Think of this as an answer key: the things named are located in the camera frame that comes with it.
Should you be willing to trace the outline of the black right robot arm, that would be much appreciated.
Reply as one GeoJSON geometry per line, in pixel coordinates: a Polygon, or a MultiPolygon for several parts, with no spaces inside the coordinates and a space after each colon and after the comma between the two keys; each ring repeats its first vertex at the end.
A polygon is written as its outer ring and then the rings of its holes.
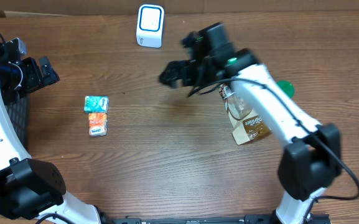
{"type": "Polygon", "coordinates": [[[278,177],[284,195],[266,223],[330,223],[328,215],[314,215],[318,197],[341,174],[340,132],[322,125],[301,110],[276,84],[267,67],[251,51],[236,51],[220,22],[182,40],[190,59],[168,63],[159,81],[175,88],[180,81],[192,94],[219,83],[256,110],[279,140],[283,155],[278,177]]]}

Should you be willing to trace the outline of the white barcode scanner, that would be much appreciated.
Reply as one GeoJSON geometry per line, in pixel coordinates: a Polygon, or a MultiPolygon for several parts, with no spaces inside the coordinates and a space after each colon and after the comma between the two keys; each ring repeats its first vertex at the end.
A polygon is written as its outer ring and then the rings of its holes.
{"type": "Polygon", "coordinates": [[[165,11],[162,6],[143,4],[138,10],[136,40],[142,47],[161,48],[165,11]]]}

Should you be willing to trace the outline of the green lid jar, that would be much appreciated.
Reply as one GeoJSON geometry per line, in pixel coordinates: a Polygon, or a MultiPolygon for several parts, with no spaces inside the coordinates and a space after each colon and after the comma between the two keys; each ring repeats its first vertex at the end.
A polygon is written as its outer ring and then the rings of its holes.
{"type": "Polygon", "coordinates": [[[280,89],[289,97],[292,98],[295,94],[294,86],[291,82],[280,80],[276,82],[280,89]]]}

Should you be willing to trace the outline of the beige snack bag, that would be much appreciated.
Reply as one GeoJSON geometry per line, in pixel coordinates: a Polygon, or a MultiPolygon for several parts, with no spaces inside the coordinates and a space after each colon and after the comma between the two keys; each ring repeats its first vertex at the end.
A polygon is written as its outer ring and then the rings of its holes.
{"type": "Polygon", "coordinates": [[[237,145],[256,141],[271,134],[271,130],[263,123],[257,111],[252,109],[228,85],[221,84],[218,92],[233,126],[231,134],[237,145]]]}

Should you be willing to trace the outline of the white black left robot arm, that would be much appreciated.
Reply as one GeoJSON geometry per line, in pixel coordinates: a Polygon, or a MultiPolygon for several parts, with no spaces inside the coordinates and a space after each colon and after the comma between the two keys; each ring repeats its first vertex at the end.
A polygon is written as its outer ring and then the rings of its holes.
{"type": "Polygon", "coordinates": [[[25,111],[7,112],[7,106],[59,80],[47,57],[36,62],[26,57],[20,39],[0,40],[0,215],[37,223],[110,223],[99,208],[67,191],[55,165],[27,152],[17,136],[26,126],[25,111]]]}

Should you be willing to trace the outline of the dark grey mesh basket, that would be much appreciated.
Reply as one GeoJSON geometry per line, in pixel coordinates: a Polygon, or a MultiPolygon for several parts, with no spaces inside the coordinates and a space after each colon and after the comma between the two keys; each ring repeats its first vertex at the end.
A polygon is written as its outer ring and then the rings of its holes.
{"type": "Polygon", "coordinates": [[[28,96],[21,98],[16,104],[6,105],[9,119],[25,150],[27,150],[28,143],[29,108],[30,101],[28,96]]]}

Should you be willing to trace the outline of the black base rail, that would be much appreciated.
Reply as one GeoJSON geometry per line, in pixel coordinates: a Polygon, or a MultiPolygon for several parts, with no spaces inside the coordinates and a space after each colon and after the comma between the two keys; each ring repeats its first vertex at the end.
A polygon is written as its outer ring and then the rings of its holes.
{"type": "Polygon", "coordinates": [[[218,218],[166,218],[166,219],[140,219],[140,218],[114,218],[114,224],[268,224],[271,215],[245,215],[244,217],[218,217],[218,218]]]}

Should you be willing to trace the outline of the orange white small packet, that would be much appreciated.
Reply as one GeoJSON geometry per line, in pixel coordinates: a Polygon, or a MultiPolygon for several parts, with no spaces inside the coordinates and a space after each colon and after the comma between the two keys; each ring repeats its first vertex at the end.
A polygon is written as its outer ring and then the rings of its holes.
{"type": "Polygon", "coordinates": [[[88,115],[89,135],[92,137],[106,136],[108,119],[106,113],[90,113],[88,115]]]}

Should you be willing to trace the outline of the teal tissue packet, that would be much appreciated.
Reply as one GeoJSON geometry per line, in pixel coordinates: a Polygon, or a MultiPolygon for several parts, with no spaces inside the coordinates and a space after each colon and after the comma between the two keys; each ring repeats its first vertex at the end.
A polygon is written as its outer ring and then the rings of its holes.
{"type": "Polygon", "coordinates": [[[83,110],[86,113],[107,113],[109,102],[107,96],[86,96],[83,110]]]}

